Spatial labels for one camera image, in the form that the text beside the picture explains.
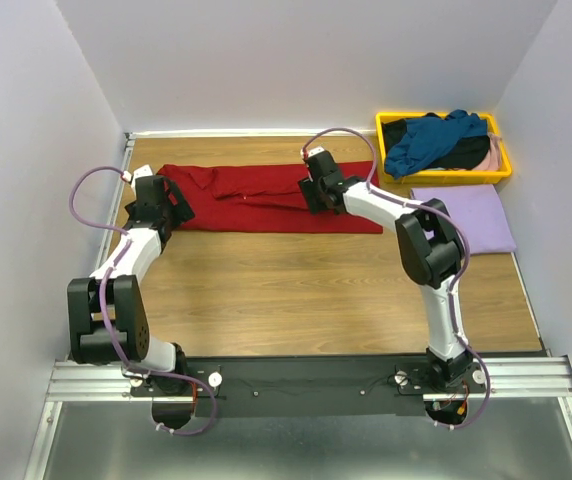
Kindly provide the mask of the red t shirt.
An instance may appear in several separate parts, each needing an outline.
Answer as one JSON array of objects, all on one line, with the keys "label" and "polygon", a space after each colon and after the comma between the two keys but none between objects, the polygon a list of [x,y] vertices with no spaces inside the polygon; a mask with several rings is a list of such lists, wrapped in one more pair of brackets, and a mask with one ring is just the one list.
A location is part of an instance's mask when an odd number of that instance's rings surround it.
[{"label": "red t shirt", "polygon": [[195,213],[185,230],[242,233],[381,234],[367,219],[311,214],[298,186],[304,164],[182,166],[158,173],[175,182]]}]

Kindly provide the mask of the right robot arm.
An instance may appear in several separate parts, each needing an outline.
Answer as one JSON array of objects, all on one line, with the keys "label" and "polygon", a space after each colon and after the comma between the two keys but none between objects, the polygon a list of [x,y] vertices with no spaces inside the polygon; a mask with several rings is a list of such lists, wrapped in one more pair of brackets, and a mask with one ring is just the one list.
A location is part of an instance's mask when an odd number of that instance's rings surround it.
[{"label": "right robot arm", "polygon": [[445,204],[394,195],[366,180],[342,173],[322,147],[302,153],[307,176],[298,182],[311,213],[332,211],[369,220],[396,234],[406,275],[419,286],[428,323],[426,379],[446,392],[473,363],[464,333],[459,280],[468,250]]}]

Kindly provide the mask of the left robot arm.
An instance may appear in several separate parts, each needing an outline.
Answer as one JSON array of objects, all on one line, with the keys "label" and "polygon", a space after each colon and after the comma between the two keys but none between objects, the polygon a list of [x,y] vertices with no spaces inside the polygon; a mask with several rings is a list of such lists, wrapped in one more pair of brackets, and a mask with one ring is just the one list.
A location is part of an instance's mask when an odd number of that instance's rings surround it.
[{"label": "left robot arm", "polygon": [[140,169],[120,173],[134,188],[121,227],[108,225],[120,240],[105,262],[67,287],[71,356],[79,364],[120,362],[166,395],[196,393],[185,353],[176,343],[154,337],[148,324],[140,283],[163,253],[173,231],[194,218],[179,187],[169,178]]}]

